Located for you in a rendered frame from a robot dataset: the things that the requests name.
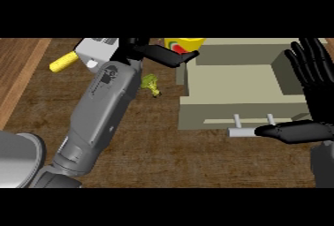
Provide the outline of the green leafy vegetable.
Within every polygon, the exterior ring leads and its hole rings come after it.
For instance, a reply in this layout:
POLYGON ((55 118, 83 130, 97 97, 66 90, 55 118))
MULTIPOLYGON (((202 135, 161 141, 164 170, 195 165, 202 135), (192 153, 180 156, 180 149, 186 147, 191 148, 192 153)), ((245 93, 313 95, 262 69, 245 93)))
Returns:
POLYGON ((158 95, 161 95, 157 81, 158 81, 158 78, 154 74, 143 76, 140 79, 140 88, 151 90, 152 97, 157 97, 158 95))

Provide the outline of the beige open drawer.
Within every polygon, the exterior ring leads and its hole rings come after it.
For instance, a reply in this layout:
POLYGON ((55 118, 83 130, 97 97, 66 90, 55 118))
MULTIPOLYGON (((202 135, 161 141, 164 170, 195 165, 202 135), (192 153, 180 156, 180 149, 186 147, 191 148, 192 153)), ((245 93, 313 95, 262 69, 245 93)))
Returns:
POLYGON ((294 38, 208 38, 185 66, 182 104, 303 103, 284 51, 294 38))

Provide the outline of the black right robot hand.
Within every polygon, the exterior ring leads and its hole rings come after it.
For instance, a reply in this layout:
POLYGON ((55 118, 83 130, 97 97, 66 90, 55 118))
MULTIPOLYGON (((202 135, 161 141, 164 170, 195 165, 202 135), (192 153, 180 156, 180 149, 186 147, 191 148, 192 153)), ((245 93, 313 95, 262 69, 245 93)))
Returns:
POLYGON ((284 51, 306 97, 310 120, 256 128, 254 134, 285 144, 334 141, 334 62, 318 38, 300 38, 284 51))

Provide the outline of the yellow corn cob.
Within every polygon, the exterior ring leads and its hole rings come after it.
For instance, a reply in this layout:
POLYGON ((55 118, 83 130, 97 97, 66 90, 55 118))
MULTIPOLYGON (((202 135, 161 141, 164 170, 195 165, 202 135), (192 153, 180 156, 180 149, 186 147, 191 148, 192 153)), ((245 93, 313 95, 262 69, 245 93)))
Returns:
POLYGON ((78 56, 74 51, 65 54, 58 60, 50 63, 50 71, 61 72, 75 61, 78 56))

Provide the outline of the beige drawer front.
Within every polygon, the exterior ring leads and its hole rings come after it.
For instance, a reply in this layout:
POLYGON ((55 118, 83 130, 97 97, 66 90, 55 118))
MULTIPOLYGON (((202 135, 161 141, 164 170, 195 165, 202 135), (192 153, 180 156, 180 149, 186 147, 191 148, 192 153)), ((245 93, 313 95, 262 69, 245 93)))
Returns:
POLYGON ((197 100, 191 96, 180 98, 179 129, 205 130, 228 129, 235 126, 233 116, 239 116, 241 127, 251 128, 269 124, 267 115, 273 122, 291 122, 310 118, 306 100, 301 96, 290 102, 232 102, 219 98, 216 101, 197 100))

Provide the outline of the yellow cup with red print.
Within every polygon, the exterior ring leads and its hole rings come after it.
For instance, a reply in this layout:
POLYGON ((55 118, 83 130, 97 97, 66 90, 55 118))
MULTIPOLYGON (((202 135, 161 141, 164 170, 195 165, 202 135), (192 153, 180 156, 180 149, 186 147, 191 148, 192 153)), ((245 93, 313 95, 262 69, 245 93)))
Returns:
POLYGON ((165 38, 164 47, 179 54, 198 50, 205 38, 165 38))

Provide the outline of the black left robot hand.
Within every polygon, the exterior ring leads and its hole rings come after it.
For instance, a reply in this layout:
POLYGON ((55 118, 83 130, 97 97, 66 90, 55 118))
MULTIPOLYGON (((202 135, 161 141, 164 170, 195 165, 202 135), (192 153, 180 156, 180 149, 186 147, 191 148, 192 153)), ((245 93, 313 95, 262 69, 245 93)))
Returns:
POLYGON ((130 64, 130 60, 140 61, 148 58, 164 66, 176 68, 180 63, 188 63, 199 55, 197 50, 179 54, 160 45, 149 45, 149 40, 149 38, 120 38, 118 48, 109 60, 130 64))

